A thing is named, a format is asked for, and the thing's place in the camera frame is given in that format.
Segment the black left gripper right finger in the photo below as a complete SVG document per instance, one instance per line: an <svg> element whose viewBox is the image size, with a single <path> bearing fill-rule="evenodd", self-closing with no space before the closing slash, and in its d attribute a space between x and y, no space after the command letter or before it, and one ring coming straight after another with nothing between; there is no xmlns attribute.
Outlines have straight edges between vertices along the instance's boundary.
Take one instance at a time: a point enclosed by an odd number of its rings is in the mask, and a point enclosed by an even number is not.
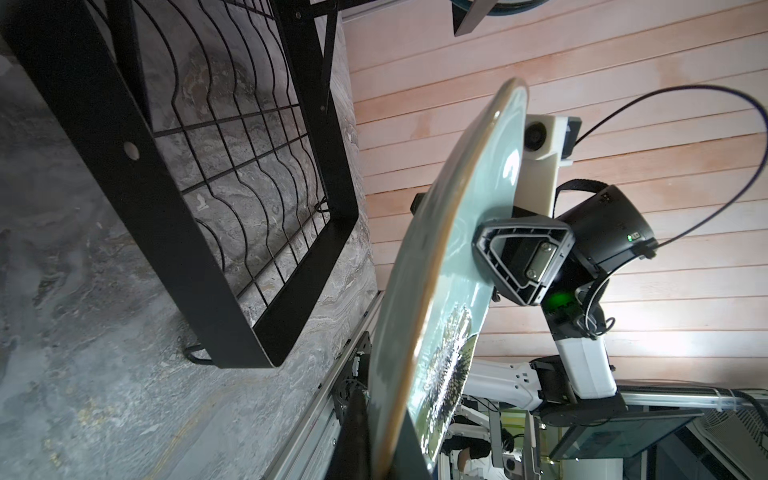
<svg viewBox="0 0 768 480"><path fill-rule="evenodd" d="M408 412L404 416L389 478L394 480L433 479L422 455L418 437Z"/></svg>

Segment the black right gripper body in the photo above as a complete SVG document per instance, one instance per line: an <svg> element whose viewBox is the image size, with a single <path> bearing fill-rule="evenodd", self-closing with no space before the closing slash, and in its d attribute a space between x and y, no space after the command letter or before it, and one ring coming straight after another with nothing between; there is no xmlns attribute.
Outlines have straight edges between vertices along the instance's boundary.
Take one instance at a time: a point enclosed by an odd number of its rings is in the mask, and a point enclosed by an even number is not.
<svg viewBox="0 0 768 480"><path fill-rule="evenodd" d="M577 206L557 218L521 207L509 238L509 298L543 300L548 295L571 298L600 275L593 253L598 215Z"/></svg>

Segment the pale green leaf plate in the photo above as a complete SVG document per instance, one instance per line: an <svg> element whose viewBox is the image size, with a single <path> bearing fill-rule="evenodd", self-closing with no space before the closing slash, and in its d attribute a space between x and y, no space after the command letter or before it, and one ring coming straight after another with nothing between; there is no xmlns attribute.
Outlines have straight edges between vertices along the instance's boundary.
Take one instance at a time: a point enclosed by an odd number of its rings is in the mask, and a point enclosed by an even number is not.
<svg viewBox="0 0 768 480"><path fill-rule="evenodd" d="M369 370L376 479L388 475L405 422L422 465L435 465L493 291L473 238L481 223L512 213L527 107L526 83L506 81L453 147L402 239Z"/></svg>

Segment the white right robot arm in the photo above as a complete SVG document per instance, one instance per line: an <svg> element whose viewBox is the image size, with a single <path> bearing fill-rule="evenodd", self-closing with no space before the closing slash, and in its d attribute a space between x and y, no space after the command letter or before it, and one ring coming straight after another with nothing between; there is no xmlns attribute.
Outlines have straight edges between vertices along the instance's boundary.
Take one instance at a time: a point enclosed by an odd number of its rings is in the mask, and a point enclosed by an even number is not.
<svg viewBox="0 0 768 480"><path fill-rule="evenodd" d="M514 208L509 219L480 224L473 256L493 282L493 299L540 307L556 354L504 368L475 360L463 392L538 416L557 427L598 425L627 406L603 339L612 327L599 301L610 275L658 243L615 185L571 180L557 189L588 198L556 218Z"/></svg>

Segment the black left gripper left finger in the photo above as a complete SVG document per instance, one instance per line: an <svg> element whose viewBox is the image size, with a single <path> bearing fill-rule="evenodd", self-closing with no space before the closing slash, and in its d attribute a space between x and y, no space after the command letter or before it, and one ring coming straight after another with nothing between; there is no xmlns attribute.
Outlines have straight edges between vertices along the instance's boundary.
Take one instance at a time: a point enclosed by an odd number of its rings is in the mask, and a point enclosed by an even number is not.
<svg viewBox="0 0 768 480"><path fill-rule="evenodd" d="M349 402L325 480L371 478L371 447L365 393L356 390Z"/></svg>

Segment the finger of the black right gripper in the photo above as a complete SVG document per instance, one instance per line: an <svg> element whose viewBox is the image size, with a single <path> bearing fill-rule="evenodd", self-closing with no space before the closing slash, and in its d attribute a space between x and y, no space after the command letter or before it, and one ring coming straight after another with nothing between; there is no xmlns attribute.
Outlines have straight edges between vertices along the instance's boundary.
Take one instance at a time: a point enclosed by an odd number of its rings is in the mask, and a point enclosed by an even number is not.
<svg viewBox="0 0 768 480"><path fill-rule="evenodd" d="M498 294L520 306L541 303L575 243L564 222L533 215L478 225L473 251Z"/></svg>

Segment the black wire dish rack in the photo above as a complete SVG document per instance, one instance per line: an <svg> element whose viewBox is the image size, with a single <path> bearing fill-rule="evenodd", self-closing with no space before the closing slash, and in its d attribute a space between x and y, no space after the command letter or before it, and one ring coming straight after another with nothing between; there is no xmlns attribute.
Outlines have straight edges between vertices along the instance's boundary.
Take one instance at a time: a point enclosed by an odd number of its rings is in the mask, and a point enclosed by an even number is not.
<svg viewBox="0 0 768 480"><path fill-rule="evenodd" d="M197 342L276 368L358 219L338 1L5 1L1 35Z"/></svg>

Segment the white plate dark green rim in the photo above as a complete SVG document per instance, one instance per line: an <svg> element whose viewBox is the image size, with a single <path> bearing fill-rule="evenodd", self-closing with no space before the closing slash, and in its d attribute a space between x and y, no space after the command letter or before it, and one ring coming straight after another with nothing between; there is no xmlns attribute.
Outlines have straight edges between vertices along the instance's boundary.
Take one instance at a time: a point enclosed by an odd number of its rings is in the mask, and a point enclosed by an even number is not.
<svg viewBox="0 0 768 480"><path fill-rule="evenodd" d="M451 3L457 8L465 12L468 12L473 4L473 1L472 0L451 0ZM538 8L546 3L548 3L548 0L527 0L527 1L520 1L520 2L496 1L494 6L487 13L487 15L492 17L518 15L518 14L522 14L524 12L533 10L535 8Z"/></svg>

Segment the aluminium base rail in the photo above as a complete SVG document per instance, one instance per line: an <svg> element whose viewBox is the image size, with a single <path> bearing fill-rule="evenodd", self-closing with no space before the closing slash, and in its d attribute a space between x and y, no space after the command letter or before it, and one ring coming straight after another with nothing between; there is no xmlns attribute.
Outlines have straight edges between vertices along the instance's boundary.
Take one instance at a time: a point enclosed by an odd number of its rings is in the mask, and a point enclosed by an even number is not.
<svg viewBox="0 0 768 480"><path fill-rule="evenodd" d="M322 479L331 462L349 399L366 384L364 368L371 352L383 291L378 291L337 355L312 402L291 431L264 479Z"/></svg>

